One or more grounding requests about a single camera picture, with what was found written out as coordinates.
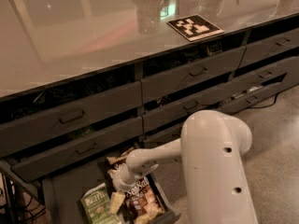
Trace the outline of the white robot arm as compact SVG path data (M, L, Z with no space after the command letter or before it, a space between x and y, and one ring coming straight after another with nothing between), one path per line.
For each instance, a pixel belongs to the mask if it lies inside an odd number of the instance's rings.
M110 174L113 187L128 191L160 164L181 161L191 224L259 224L241 159L251 145L243 120L198 111L185 120L179 139L131 151Z

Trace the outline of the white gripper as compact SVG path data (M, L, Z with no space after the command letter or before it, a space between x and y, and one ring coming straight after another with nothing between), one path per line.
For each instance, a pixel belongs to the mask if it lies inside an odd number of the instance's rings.
M121 165L117 170L110 169L107 173L112 178L113 187L117 190L111 194L110 205L110 213L116 214L125 199L123 192L128 192L135 186L136 181L141 178L141 171Z

